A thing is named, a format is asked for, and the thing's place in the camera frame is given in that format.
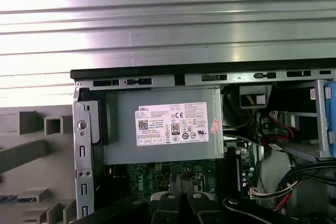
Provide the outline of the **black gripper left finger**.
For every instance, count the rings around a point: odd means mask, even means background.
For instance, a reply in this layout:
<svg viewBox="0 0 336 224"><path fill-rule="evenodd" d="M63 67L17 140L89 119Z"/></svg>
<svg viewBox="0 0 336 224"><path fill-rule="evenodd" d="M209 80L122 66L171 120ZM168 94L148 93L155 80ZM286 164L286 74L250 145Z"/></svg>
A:
<svg viewBox="0 0 336 224"><path fill-rule="evenodd" d="M169 190L153 194L150 201L129 196L76 223L179 223L182 199L186 194L187 174L171 174Z"/></svg>

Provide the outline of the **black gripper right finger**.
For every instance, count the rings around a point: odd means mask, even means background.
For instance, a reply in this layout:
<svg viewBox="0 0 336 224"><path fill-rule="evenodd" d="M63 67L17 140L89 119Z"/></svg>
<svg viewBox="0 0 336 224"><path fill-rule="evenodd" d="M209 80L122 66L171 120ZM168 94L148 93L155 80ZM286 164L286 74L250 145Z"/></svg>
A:
<svg viewBox="0 0 336 224"><path fill-rule="evenodd" d="M265 208L253 200L240 198L243 191L241 171L231 170L226 179L227 197L224 190L218 191L219 201L210 199L211 195L202 192L186 196L193 212L195 223L335 223L335 216L330 216L320 205L322 199L309 199L307 186L299 190L297 198L288 197L276 210Z"/></svg>

